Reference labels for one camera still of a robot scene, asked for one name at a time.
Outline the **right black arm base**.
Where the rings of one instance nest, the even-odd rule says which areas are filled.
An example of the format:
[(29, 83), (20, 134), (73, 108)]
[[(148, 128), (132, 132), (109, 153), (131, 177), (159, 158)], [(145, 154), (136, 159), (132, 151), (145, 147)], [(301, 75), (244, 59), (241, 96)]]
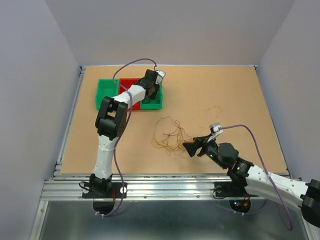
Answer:
[(216, 199), (244, 199), (248, 197), (258, 197), (258, 195), (249, 194), (245, 190), (243, 184), (238, 184), (235, 181), (215, 181), (209, 184), (211, 193)]

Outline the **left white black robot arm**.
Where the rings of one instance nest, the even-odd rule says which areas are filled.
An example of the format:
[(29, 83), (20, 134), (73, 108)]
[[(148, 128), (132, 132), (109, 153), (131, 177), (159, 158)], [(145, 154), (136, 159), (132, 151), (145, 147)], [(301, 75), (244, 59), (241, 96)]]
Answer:
[(144, 99), (155, 99), (166, 73), (146, 70), (144, 77), (114, 97), (104, 97), (95, 121), (98, 151), (95, 167), (89, 177), (88, 191), (106, 197), (112, 188), (112, 161), (120, 137), (127, 127), (127, 112)]

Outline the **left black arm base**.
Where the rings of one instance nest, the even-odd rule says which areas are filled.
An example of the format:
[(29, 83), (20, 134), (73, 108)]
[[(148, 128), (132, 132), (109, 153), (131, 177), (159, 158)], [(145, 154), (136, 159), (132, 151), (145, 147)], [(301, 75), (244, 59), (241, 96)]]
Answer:
[(127, 197), (126, 182), (124, 187), (121, 182), (112, 182), (108, 189), (95, 187), (85, 181), (81, 181), (78, 185), (82, 189), (82, 198), (84, 199), (121, 199)]

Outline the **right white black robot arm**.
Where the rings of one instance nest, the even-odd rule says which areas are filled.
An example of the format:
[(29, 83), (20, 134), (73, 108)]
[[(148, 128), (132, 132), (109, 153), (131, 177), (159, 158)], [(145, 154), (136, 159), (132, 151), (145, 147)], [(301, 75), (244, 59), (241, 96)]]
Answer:
[(271, 200), (296, 212), (315, 227), (320, 226), (320, 182), (289, 179), (265, 171), (239, 156), (231, 143), (217, 143), (214, 136), (195, 137), (184, 142), (190, 157), (206, 155), (227, 170), (230, 189), (235, 195), (249, 194)]

